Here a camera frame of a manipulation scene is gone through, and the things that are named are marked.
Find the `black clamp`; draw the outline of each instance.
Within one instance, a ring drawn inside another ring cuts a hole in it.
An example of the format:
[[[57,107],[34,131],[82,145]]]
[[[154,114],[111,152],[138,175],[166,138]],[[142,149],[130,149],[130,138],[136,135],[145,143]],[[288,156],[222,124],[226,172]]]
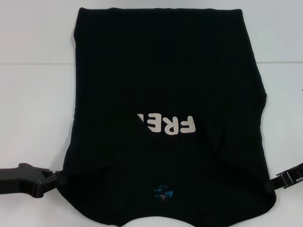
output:
[[[13,169],[0,169],[0,194],[26,193],[41,198],[57,187],[59,174],[27,163],[20,163]]]
[[[267,192],[273,192],[279,188],[289,188],[299,182],[303,182],[303,163],[277,174],[276,178],[265,184],[265,189]]]

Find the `black t-shirt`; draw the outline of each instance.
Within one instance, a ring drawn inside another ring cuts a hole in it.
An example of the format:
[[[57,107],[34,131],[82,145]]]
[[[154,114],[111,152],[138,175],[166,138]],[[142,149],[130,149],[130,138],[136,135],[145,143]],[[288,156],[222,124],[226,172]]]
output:
[[[227,227],[267,212],[266,93],[241,10],[81,8],[60,193],[122,226]]]

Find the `small printed graphic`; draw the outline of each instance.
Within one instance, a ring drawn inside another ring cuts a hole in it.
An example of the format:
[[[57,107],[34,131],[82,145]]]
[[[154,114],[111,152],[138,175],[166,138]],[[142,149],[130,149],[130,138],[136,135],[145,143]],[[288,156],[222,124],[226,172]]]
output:
[[[174,193],[174,191],[169,189],[167,185],[160,185],[158,188],[154,189],[154,192],[155,192],[154,198],[161,202],[169,201]]]

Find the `white background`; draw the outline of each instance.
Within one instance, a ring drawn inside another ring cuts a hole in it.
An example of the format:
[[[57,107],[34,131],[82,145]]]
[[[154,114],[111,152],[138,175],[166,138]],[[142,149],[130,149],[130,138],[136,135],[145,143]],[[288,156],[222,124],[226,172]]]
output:
[[[62,169],[74,111],[72,33],[80,7],[242,9],[268,95],[262,134],[270,175],[303,162],[301,0],[0,0],[0,168],[27,162]],[[303,183],[276,193],[270,212],[235,226],[303,226]],[[0,195],[0,227],[15,226],[103,225],[52,190],[42,199]],[[126,226],[191,225],[153,217]]]

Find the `white surface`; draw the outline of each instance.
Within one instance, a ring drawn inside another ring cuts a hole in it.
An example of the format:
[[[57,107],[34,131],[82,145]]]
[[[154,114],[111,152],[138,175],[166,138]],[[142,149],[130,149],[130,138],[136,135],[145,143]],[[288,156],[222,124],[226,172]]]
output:
[[[1,0],[0,63],[74,63],[80,7],[242,9],[257,61],[303,61],[302,0]]]
[[[74,63],[72,32],[79,7],[240,8],[257,61],[273,62],[303,61],[302,6],[300,0],[1,0],[0,168],[16,167],[20,162],[52,170],[62,167],[75,92],[74,65],[62,64]],[[261,63],[258,67],[268,95],[262,117],[263,143],[270,175],[275,177],[303,162],[303,63]],[[302,214],[303,183],[278,190],[277,203],[269,213],[235,226],[301,227]],[[0,227],[15,226],[104,225],[82,216],[52,190],[42,199],[0,195]],[[154,217],[126,226],[190,225]]]

